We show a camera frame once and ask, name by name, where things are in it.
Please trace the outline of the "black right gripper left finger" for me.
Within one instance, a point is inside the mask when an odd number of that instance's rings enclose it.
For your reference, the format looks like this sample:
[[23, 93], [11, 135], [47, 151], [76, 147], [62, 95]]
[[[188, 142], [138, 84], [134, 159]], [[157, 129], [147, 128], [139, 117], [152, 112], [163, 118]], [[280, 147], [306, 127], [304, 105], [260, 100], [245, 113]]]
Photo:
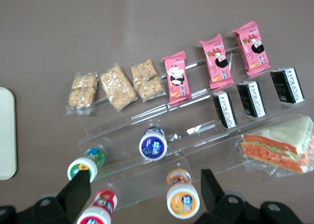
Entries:
[[73, 224], [91, 195], [89, 171], [81, 170], [55, 197], [45, 197], [28, 209], [0, 207], [2, 224]]

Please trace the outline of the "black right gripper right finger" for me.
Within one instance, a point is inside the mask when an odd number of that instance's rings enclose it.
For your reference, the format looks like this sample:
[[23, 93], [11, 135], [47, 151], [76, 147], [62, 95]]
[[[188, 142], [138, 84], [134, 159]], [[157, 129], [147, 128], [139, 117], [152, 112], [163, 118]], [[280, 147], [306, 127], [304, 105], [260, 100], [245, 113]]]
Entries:
[[266, 201], [256, 208], [235, 194], [226, 194], [210, 169], [201, 170], [201, 195], [207, 212], [197, 224], [301, 224], [283, 203]]

